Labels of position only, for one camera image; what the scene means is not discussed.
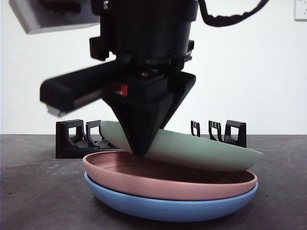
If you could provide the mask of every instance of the metal plate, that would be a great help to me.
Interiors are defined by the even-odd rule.
[[[38,0],[10,0],[10,6],[27,34],[73,30],[99,24],[99,17],[92,13],[89,0],[66,1],[78,3],[80,13],[48,10]]]

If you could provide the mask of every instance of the green plate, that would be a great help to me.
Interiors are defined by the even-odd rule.
[[[132,152],[119,122],[103,121],[103,136],[113,145]],[[238,172],[251,168],[261,152],[219,141],[159,129],[145,157],[195,169]]]

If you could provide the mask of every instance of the stacked plates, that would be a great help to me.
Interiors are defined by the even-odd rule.
[[[106,205],[136,217],[193,222],[216,219],[245,206],[258,188],[249,171],[211,172],[139,159],[125,151],[83,159],[86,181]]]

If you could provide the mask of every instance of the blue plate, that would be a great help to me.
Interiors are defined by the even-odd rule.
[[[256,183],[248,193],[221,200],[156,200],[118,193],[97,185],[86,172],[84,176],[94,195],[109,207],[132,216],[168,222],[195,222],[227,216],[251,201],[258,189]]]

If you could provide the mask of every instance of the white wall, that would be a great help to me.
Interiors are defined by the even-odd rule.
[[[207,0],[213,15],[242,13],[257,0]],[[1,0],[1,133],[53,134],[59,119],[39,101],[43,80],[98,64],[88,39],[99,27],[26,35]],[[307,134],[307,23],[294,22],[293,0],[270,0],[257,15],[225,28],[193,24],[194,88],[166,129],[189,133],[191,119],[207,133],[209,119],[247,122],[249,134]],[[94,102],[62,120],[116,120]]]

